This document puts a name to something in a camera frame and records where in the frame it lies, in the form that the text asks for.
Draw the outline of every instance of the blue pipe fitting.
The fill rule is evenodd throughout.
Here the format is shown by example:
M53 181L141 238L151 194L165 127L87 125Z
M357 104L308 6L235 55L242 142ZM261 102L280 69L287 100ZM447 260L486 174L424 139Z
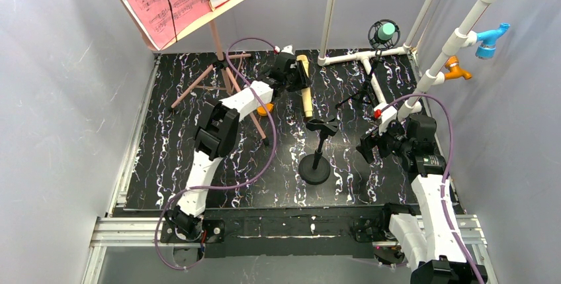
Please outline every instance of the blue pipe fitting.
M481 41L475 55L481 59L490 59L495 55L497 39L507 32L510 24L502 23L498 29L487 30L477 34L477 41Z

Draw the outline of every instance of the music stand tripod legs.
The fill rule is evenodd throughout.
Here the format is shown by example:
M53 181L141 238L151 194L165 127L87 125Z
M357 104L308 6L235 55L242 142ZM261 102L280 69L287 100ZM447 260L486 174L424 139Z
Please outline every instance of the music stand tripod legs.
M237 84L236 78L234 77L232 71L228 67L228 64L225 63L224 53L222 51L222 46L220 44L220 37L218 36L218 29L216 29L216 24L214 23L214 21L210 21L208 23L208 25L210 26L210 31L212 32L212 39L213 39L214 45L216 47L216 51L217 51L216 57L218 59L216 60L216 62L210 64L207 67L207 69L204 70L203 73L192 84L189 85L187 90L185 90L185 92L183 92L183 94L181 94L181 96L178 97L177 100L175 100L175 102L173 102L173 104L171 105L171 108L170 108L171 111L173 111L173 109L175 109L175 107L177 107L177 105L179 103L181 103L181 101L183 101L183 99L195 87L197 87L197 85L206 76L208 76L208 74L214 68L216 68L217 71L218 71L219 68L220 68L220 70L222 70L222 77L224 79L224 85L225 85L225 88L226 88L226 92L228 92L228 94L232 94L232 85L234 86L234 89L236 89L236 92L241 91L241 88ZM248 58L248 57L251 57L251 54L233 54L233 55L230 56L231 59ZM255 117L255 114L253 114L253 113L250 113L249 116L251 117L251 120L255 124L255 127L257 128L257 131L258 131L259 135L261 136L261 140L263 141L264 145L268 146L269 145L269 139L267 138L267 135L265 135L265 131L263 131L263 128L261 127L261 125L259 124L259 121L257 120L257 117Z

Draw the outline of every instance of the cable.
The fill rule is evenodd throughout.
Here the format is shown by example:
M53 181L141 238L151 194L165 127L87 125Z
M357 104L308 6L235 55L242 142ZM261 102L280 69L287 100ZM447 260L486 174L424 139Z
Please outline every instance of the cable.
M171 23L173 24L173 34L175 35L175 42L177 42L177 31L175 30L175 19L173 18L173 10L171 9L171 1L167 0L169 4L169 12L171 13Z
M241 41L244 41L244 40L260 40L260 41L268 44L269 46L273 47L273 49L275 49L275 46L273 44L271 44L270 42L268 42L266 40L263 40L261 38L248 37L248 38L242 38L242 39L239 39L239 40L235 41L232 45L230 45L230 47L228 48L228 51L226 51L226 61L228 62L230 67L233 69L233 71L236 73L236 75L239 76L243 80L243 82L245 84L250 86L251 85L250 82L238 71L238 69L236 69L236 67L232 63L232 60L230 59L230 55L229 55L232 47L235 44L237 44ZM271 122L271 127L273 128L273 151L271 152L271 155L269 156L269 160L267 160L267 163L265 164L263 169L257 175L255 175L255 177L251 178L250 180L246 181L245 183L240 183L240 184L237 184L237 185L225 186L225 187L220 187L220 186L193 186L191 188L187 187L187 188L181 190L180 192L178 192L176 195L174 195L170 199L168 199L168 201L163 206L163 209L161 211L159 219L156 223L156 229L154 230L154 248L156 249L156 253L158 254L162 263L164 263L167 267L169 267L171 269L176 269L178 271L190 269L190 268L196 266L197 264L199 264L202 261L202 259L201 259L201 260L198 260L197 262L195 262L195 263L193 263L189 266L179 267L179 266L175 266L175 265L170 264L168 261L165 260L165 258L161 254L161 251L160 251L159 246L158 246L159 226L161 224L161 221L163 220L163 216L164 216L165 212L167 211L167 209L169 209L171 204L174 203L175 201L179 200L179 198L181 198L181 196L184 193L186 193L187 191L190 191L190 190L195 190L195 189L229 190L229 189L238 189L238 188L250 185L250 184L254 183L256 180L258 180L263 175L263 173L265 172L265 170L267 170L267 168L269 168L271 162L273 161L273 158L275 157L275 154L277 152L277 128L275 126L275 120L273 120L273 116L271 115L271 113L267 109L266 104L263 102L263 100L261 100L261 98L255 92L255 90L252 89L251 87L248 87L248 89L252 92L253 96L257 99L259 104L265 109L265 112L267 113L267 117L269 118L269 120Z
M202 234L202 239L200 240L200 250L204 253L204 241L206 240L206 230Z
M436 97L434 97L430 94L426 94L426 93L413 93L413 94L404 95L403 97L398 97L397 99L388 103L388 105L386 105L381 110L381 112L384 112L389 107L395 105L396 103L398 103L400 101L409 99L410 97L426 97L426 98L432 99L434 102L436 102L440 105L440 107L444 111L444 115L446 116L446 121L448 122L448 131L449 131L449 134L450 134L450 149L449 149L449 154L448 154L448 162L446 163L446 167L444 168L444 174L442 175L442 184L440 186L440 196L443 198L445 196L445 188L444 187L445 187L446 179L448 178L448 175L449 175L449 172L450 172L450 167L451 167L451 164L452 164L452 159L454 157L454 132L453 132L453 129L452 129L452 120L451 120L450 114L448 113L448 110L446 109L444 104L440 100L438 100ZM458 242L458 246L460 247L460 250L464 254L464 257L466 258L466 260L470 264L470 267L472 268L475 276L477 277L478 282L480 284L484 284L485 282L483 281L483 277L481 276L481 273L479 272L479 269L476 267L475 262L474 262L474 260L471 256L470 252L468 251L468 248L466 248L464 242L462 241L462 239L458 235L457 230L454 228L452 218L450 217L450 214L448 213L448 208L446 206L446 201L442 200L441 204L442 204L442 209L444 211L444 216L446 218L446 222L448 223L448 227L450 228L450 231L452 232L452 235L454 236L454 239L456 239L456 242Z

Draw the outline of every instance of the white wall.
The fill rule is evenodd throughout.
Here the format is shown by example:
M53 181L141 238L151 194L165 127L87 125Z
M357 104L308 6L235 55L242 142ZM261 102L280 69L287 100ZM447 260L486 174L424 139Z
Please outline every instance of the white wall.
M336 0L328 48L368 48L367 33L380 19L396 21L405 41L424 0ZM319 49L327 0L246 0L216 19L224 47L258 36L296 49ZM246 42L239 48L268 50ZM201 27L163 52L213 52L210 29Z
M419 49L429 68L475 0L446 0ZM507 22L495 58L462 49L468 81L430 92L451 110L456 134L454 182L460 201L477 214L500 283L559 283L561 249L561 0L498 0L474 27ZM445 119L437 105L439 137L447 150Z
M153 54L119 0L0 0L0 283L78 283Z

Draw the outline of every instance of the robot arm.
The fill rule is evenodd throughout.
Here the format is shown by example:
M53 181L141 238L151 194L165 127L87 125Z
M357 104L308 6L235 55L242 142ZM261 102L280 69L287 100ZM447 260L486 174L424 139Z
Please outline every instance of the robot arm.
M197 122L193 166L187 179L187 189L210 186L219 163L234 149L239 122L260 106L253 92L267 104L284 90L298 91L310 85L302 63L296 61L292 53L292 46L279 52L274 66L257 79L231 97L204 103ZM200 215L205 210L207 194L208 189L189 190L173 209L165 213L166 221L187 239L195 239L200 233Z
M386 237L393 235L401 244L412 271L411 283L471 283L475 275L453 234L460 233L456 220L451 219L452 231L444 212L454 217L449 180L442 183L446 161L435 153L436 121L424 115L411 115L407 126L405 131L401 123L393 119L383 134L375 130L364 135L357 150L367 162L374 160L374 147L378 147L383 158L394 154L401 159L419 202L425 232L419 228L413 209L399 204L384 206L378 228ZM485 268L477 267L486 279Z

